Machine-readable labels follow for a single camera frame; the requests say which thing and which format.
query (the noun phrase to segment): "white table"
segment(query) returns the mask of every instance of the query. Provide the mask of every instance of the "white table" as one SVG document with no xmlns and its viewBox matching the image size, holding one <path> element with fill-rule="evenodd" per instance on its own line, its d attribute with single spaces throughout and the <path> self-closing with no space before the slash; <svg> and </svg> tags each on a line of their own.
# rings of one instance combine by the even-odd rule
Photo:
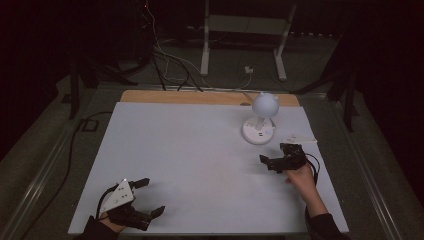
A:
<svg viewBox="0 0 424 240">
<path fill-rule="evenodd" d="M 135 190 L 141 212 L 165 205 L 136 235 L 247 235 L 306 232 L 304 203 L 285 176 L 268 171 L 259 154 L 281 157 L 281 140 L 313 137 L 302 107 L 280 107 L 276 135 L 266 145 L 241 135 L 251 107 L 207 104 L 117 103 L 69 234 L 83 231 L 103 192 L 123 178 L 150 178 Z M 348 231 L 317 144 L 304 144 L 321 163 L 318 190 L 343 232 Z"/>
</svg>

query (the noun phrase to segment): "sleeve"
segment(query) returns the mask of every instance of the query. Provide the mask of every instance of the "sleeve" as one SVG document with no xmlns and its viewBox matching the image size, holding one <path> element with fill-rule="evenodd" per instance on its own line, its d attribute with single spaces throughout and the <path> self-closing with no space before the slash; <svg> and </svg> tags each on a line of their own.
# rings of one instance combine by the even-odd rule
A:
<svg viewBox="0 0 424 240">
<path fill-rule="evenodd" d="M 112 231 L 103 223 L 94 219 L 93 216 L 87 221 L 84 232 L 75 237 L 75 240 L 116 240 L 119 234 Z"/>
<path fill-rule="evenodd" d="M 313 218 L 309 217 L 308 211 L 305 213 L 306 226 L 312 239 L 319 240 L 349 240 L 350 238 L 342 234 L 334 222 L 333 216 L 329 213 L 321 214 Z"/>
</svg>

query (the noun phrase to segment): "white ball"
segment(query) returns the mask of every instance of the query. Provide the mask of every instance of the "white ball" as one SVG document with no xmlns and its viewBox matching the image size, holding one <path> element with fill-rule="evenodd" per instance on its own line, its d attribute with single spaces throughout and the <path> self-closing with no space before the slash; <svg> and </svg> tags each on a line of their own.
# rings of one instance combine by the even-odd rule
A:
<svg viewBox="0 0 424 240">
<path fill-rule="evenodd" d="M 253 102 L 253 111 L 262 118 L 272 118 L 278 113 L 280 103 L 278 97 L 271 93 L 261 92 Z"/>
</svg>

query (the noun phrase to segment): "floor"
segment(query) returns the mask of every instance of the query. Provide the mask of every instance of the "floor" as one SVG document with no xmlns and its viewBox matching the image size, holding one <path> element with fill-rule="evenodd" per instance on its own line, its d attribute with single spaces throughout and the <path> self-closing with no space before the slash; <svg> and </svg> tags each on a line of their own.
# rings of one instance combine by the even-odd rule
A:
<svg viewBox="0 0 424 240">
<path fill-rule="evenodd" d="M 331 38 L 290 36 L 283 54 L 288 76 L 286 82 L 277 78 L 273 47 L 263 42 L 254 45 L 234 41 L 213 44 L 209 75 L 204 78 L 192 66 L 200 66 L 200 40 L 181 44 L 161 39 L 157 61 L 162 73 L 166 72 L 168 90 L 176 90 L 184 82 L 186 72 L 172 62 L 166 68 L 166 60 L 172 61 L 172 57 L 164 56 L 163 52 L 184 59 L 181 61 L 191 72 L 194 81 L 205 91 L 287 92 L 319 79 L 336 45 L 337 40 Z M 131 62 L 120 63 L 123 68 L 132 65 Z M 245 66 L 252 67 L 253 73 L 246 74 Z M 105 76 L 99 75 L 99 78 L 103 81 L 97 89 L 81 89 L 77 120 L 102 111 L 113 111 L 122 92 L 130 88 Z M 130 76 L 129 80 L 138 83 L 132 89 L 161 89 L 157 71 L 151 65 Z M 348 235 L 352 239 L 424 239 L 424 211 L 399 170 L 361 93 L 355 93 L 358 116 L 353 117 L 354 132 L 350 133 L 341 121 L 343 100 L 329 102 L 325 98 L 330 86 L 320 86 L 298 98 L 319 140 L 321 154 L 351 230 Z M 15 238 L 22 236 L 27 229 L 25 239 L 72 239 L 67 229 L 110 114 L 95 117 L 100 123 L 96 132 L 76 132 L 72 138 L 77 120 L 68 119 L 70 106 L 61 103 L 63 96 L 69 93 L 69 77 L 58 83 L 58 89 L 60 93 L 57 99 L 0 163 L 0 229 L 4 239 L 14 239 L 9 238 L 12 235 Z M 195 88 L 184 86 L 180 90 L 193 91 Z M 68 169 L 69 157 L 72 164 L 67 181 L 44 214 L 29 228 L 29 224 L 60 187 Z M 42 174 L 39 169 L 49 174 Z M 26 193 L 32 193 L 34 201 L 25 198 Z M 147 238 L 171 239 L 170 236 Z M 284 239 L 283 236 L 217 237 L 239 238 Z M 307 234 L 296 234 L 285 236 L 285 239 L 302 240 L 309 237 Z"/>
</svg>

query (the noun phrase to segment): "white metal frame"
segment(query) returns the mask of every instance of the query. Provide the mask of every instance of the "white metal frame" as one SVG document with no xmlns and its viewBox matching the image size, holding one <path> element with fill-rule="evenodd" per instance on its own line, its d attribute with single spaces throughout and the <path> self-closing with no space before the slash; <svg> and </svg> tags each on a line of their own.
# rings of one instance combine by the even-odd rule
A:
<svg viewBox="0 0 424 240">
<path fill-rule="evenodd" d="M 273 34 L 281 35 L 280 45 L 274 49 L 274 58 L 277 67 L 278 78 L 282 81 L 286 81 L 287 75 L 284 69 L 281 55 L 290 32 L 290 27 L 295 12 L 296 4 L 293 4 L 287 19 L 213 15 L 209 14 L 209 0 L 205 0 L 205 32 L 200 74 L 203 77 L 206 77 L 209 72 L 209 31 Z"/>
</svg>

